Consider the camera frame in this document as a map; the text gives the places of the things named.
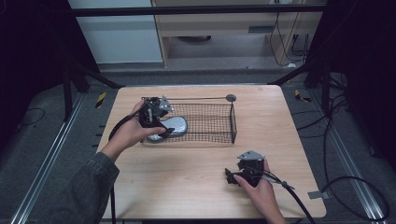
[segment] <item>sleeve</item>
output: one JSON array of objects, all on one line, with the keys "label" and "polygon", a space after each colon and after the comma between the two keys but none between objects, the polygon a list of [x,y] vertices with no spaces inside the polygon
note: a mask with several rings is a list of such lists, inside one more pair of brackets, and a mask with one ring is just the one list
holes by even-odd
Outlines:
[{"label": "sleeve", "polygon": [[99,223],[120,170],[98,152],[74,175],[38,223]]}]

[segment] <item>hand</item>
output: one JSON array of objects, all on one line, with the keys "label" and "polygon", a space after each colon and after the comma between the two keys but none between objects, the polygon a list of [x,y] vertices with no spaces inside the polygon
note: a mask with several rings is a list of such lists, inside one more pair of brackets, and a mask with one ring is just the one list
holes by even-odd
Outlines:
[{"label": "hand", "polygon": [[[144,101],[140,101],[134,106],[131,114],[137,111]],[[164,133],[165,128],[142,128],[139,118],[134,117],[120,126],[111,140],[102,149],[102,153],[106,154],[111,160],[116,161],[123,150],[134,146],[140,140],[154,134]]]},{"label": "hand", "polygon": [[[264,161],[264,170],[270,171],[267,160]],[[273,186],[267,180],[261,179],[256,188],[253,188],[243,177],[233,176],[245,190],[253,202],[254,207],[262,213],[269,224],[286,223],[276,202]]]}]

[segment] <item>wire basket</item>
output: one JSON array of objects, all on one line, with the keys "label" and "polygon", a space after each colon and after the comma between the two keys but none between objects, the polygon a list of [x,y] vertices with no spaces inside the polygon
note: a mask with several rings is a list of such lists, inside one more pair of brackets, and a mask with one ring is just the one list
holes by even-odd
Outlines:
[{"label": "wire basket", "polygon": [[[206,100],[213,99],[223,100],[224,103],[205,104]],[[235,100],[236,97],[231,94],[221,98],[168,99],[174,111],[162,117],[160,122],[167,128],[175,128],[175,130],[167,138],[152,135],[143,142],[206,141],[234,144],[236,121],[233,101]]]}]

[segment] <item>finger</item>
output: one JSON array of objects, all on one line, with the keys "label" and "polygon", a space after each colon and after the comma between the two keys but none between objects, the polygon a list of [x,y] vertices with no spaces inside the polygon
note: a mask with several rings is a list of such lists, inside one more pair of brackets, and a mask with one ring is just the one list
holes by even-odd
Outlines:
[{"label": "finger", "polygon": [[253,187],[251,187],[251,185],[246,181],[246,179],[244,179],[244,177],[239,175],[233,175],[233,178],[235,178],[236,182],[238,182],[238,184],[242,187],[242,189],[247,192],[247,194],[249,194],[250,191],[253,189]]},{"label": "finger", "polygon": [[270,172],[270,167],[268,166],[267,160],[264,160],[264,171]]},{"label": "finger", "polygon": [[134,112],[136,112],[138,109],[140,109],[140,107],[142,107],[143,103],[145,103],[144,100],[139,101],[139,103],[137,103],[137,104],[134,106],[134,109],[132,110],[131,114],[134,113]]},{"label": "finger", "polygon": [[145,137],[166,132],[165,128],[163,127],[145,128],[143,130],[145,133]]}]

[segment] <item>metal rail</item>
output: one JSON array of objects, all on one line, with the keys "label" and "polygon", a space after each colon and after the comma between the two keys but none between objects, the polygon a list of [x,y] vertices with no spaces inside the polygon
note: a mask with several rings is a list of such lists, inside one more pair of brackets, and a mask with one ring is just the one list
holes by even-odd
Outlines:
[{"label": "metal rail", "polygon": [[[322,116],[324,116],[323,110],[321,110],[320,106],[320,100],[319,96],[312,90],[309,90],[311,96],[313,96],[313,102],[315,102],[317,108],[319,109],[320,113]],[[359,170],[358,166],[355,164],[353,161],[352,157],[349,155],[347,152],[347,147],[344,145],[344,142],[337,132],[337,129],[334,127],[334,124],[330,128],[329,131],[330,139],[332,140],[332,143],[334,144],[335,151],[338,154],[338,157],[341,160],[341,163],[343,164],[344,169],[346,170],[347,175],[353,175],[359,178],[363,178],[361,175],[361,171]],[[363,206],[367,216],[369,218],[381,218],[384,216],[381,208],[378,205],[378,202],[375,199],[374,194],[370,190],[370,188],[364,184],[361,183],[360,181],[356,180],[351,180],[352,186],[358,195],[361,205]],[[388,222],[382,221],[382,222],[373,222],[373,223],[382,223],[382,224],[387,224]]]},{"label": "metal rail", "polygon": [[23,198],[23,201],[20,204],[18,210],[12,217],[10,222],[11,224],[23,224],[29,217],[33,206],[35,205],[35,201],[37,200],[38,195],[40,194],[41,190],[44,187],[44,184],[46,183],[47,177],[50,174],[50,170],[55,163],[56,158],[58,157],[58,154],[62,149],[62,146],[64,145],[64,140],[69,134],[70,129],[76,119],[84,96],[85,93],[78,93],[77,99],[73,106],[75,108],[73,113],[71,114],[69,120],[64,122],[61,130],[56,135],[55,140],[53,141],[52,146],[49,149],[46,159],[44,159],[40,169],[37,172],[37,175],[35,176],[35,180],[27,191],[25,197]]},{"label": "metal rail", "polygon": [[231,5],[194,7],[118,7],[118,8],[76,8],[71,10],[47,11],[53,15],[75,17],[143,16],[177,14],[220,14],[220,13],[267,13],[267,12],[318,12],[335,9],[326,4],[287,5]]}]

